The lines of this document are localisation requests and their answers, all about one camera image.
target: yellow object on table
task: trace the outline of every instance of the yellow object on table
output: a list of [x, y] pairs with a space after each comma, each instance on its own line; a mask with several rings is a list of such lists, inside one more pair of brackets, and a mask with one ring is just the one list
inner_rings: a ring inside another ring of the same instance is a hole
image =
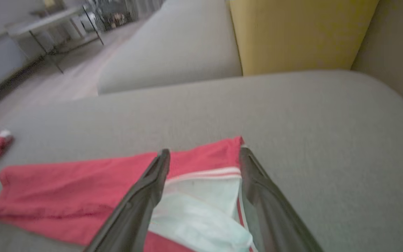
[[243, 75], [350, 69], [379, 0], [231, 0]]

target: white table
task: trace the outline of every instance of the white table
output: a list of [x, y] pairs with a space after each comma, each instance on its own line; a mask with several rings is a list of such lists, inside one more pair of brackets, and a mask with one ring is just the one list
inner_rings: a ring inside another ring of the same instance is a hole
[[[95, 40], [100, 40], [100, 42], [102, 43], [102, 45], [104, 44], [104, 42], [102, 41], [102, 39], [100, 38], [99, 32], [97, 32], [96, 27], [94, 27], [93, 22], [91, 21], [90, 17], [88, 16], [88, 13], [85, 10], [85, 6], [80, 6], [80, 7], [75, 7], [75, 8], [70, 8], [68, 10], [53, 14], [51, 16], [47, 16], [44, 19], [40, 19], [38, 21], [35, 21], [34, 23], [28, 24], [26, 26], [22, 26], [22, 27], [14, 27], [12, 29], [9, 29], [7, 31], [7, 33], [9, 34], [9, 36], [11, 36], [12, 38], [22, 38], [22, 37], [27, 37], [27, 36], [31, 36], [32, 38], [34, 38], [34, 40], [37, 42], [38, 45], [40, 45], [40, 47], [43, 49], [43, 51], [46, 53], [46, 57], [49, 56], [48, 51], [46, 50], [46, 48], [43, 47], [43, 45], [38, 41], [38, 39], [35, 37], [34, 33], [37, 32], [41, 32], [43, 30], [46, 30], [48, 28], [57, 26], [63, 22], [68, 21], [72, 16], [78, 15], [80, 13], [85, 13], [88, 20], [90, 21], [91, 26], [93, 27], [93, 29], [96, 31], [97, 34], [97, 38], [94, 38], [92, 40], [88, 40], [86, 41], [84, 44], [79, 45], [75, 48], [72, 48], [68, 51], [66, 51], [67, 53], [69, 51], [72, 51], [76, 48], [79, 48], [83, 45], [86, 45], [88, 43], [91, 43]], [[58, 66], [58, 64], [53, 61], [53, 59], [51, 59], [50, 57], [48, 57], [48, 59], [58, 68], [58, 70], [61, 71], [61, 73], [63, 73], [63, 70], [61, 70], [61, 68]]]

